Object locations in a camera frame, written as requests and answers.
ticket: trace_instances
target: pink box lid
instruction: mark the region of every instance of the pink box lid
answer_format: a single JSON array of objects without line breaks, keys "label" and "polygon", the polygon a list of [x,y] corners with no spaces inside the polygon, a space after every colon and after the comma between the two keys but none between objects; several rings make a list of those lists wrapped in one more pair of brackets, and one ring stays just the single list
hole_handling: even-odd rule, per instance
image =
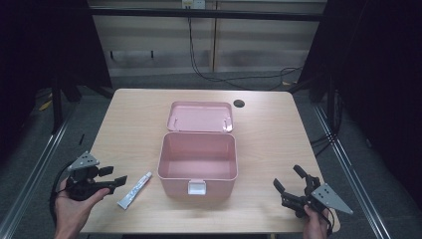
[{"label": "pink box lid", "polygon": [[220,102],[174,102],[167,128],[171,131],[230,132],[232,106]]}]

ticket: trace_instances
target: wooden table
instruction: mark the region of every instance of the wooden table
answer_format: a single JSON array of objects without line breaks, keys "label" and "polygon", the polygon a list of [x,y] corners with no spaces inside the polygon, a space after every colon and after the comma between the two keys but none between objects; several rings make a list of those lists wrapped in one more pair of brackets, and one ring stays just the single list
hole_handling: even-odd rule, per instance
[{"label": "wooden table", "polygon": [[[157,176],[170,106],[176,101],[245,102],[233,107],[239,175],[225,200],[168,197]],[[125,186],[95,206],[83,232],[94,233],[283,233],[300,232],[303,220],[281,205],[273,180],[304,195],[295,164],[323,182],[292,95],[276,92],[118,90],[91,154]],[[152,177],[127,210],[117,202],[147,173]],[[334,231],[339,229],[336,218]]]}]

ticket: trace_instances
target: pink plastic box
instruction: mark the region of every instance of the pink plastic box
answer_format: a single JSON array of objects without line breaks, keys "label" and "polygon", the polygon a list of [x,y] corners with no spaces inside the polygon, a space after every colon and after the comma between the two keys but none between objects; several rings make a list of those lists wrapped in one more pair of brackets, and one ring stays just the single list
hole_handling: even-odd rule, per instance
[{"label": "pink plastic box", "polygon": [[169,196],[230,196],[238,175],[231,106],[175,102],[158,163]]}]

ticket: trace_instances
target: box latch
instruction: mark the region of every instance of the box latch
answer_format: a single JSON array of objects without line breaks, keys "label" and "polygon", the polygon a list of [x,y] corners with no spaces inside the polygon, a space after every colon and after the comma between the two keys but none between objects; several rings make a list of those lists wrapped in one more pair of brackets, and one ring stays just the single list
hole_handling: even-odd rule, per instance
[{"label": "box latch", "polygon": [[189,195],[205,195],[207,184],[202,179],[191,179],[188,183],[187,193]]}]

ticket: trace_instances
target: human hand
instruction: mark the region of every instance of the human hand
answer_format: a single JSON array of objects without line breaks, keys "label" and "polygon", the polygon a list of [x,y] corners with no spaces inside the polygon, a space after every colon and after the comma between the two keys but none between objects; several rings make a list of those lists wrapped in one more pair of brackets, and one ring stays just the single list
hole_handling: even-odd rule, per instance
[{"label": "human hand", "polygon": [[61,192],[56,198],[56,239],[78,238],[93,207],[109,193],[108,188],[103,188],[85,201],[75,201],[69,198],[68,191],[63,190],[66,187],[66,180],[60,183]]},{"label": "human hand", "polygon": [[[319,214],[307,205],[304,206],[305,213],[308,215],[307,223],[304,227],[304,239],[326,239],[326,231],[328,224]],[[328,217],[328,210],[325,209],[322,214]]]}]

